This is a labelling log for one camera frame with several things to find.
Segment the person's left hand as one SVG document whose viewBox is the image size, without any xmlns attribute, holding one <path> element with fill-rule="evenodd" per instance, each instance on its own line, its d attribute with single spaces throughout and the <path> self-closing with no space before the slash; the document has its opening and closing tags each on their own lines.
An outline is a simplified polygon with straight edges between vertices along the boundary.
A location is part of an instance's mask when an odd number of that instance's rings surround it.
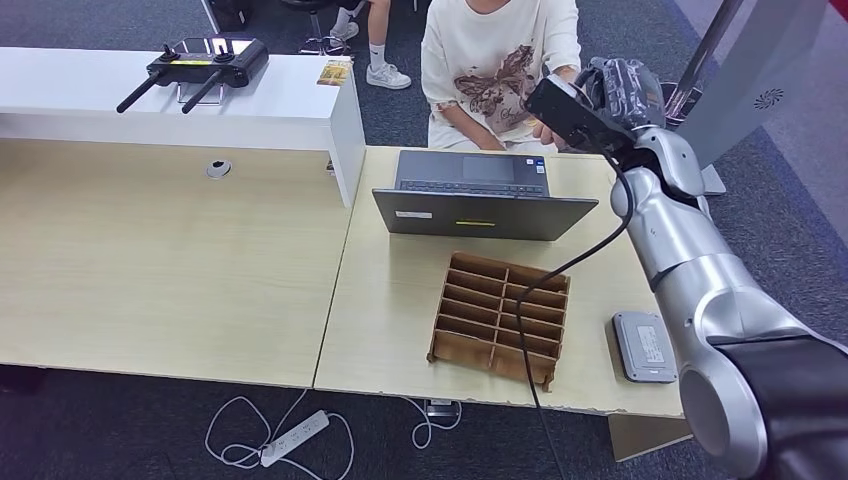
<svg viewBox="0 0 848 480">
<path fill-rule="evenodd" d="M 535 153 L 564 153 L 572 148 L 555 132 L 541 121 L 537 121 L 533 129 L 530 151 Z"/>
</svg>

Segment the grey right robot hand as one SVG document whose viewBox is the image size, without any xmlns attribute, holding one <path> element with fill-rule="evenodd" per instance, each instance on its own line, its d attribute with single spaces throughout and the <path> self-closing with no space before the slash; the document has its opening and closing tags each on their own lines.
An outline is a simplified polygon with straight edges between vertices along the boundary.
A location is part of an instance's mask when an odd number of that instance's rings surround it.
<svg viewBox="0 0 848 480">
<path fill-rule="evenodd" d="M 640 60 L 593 57 L 576 86 L 593 111 L 627 130 L 666 127 L 661 84 Z"/>
</svg>

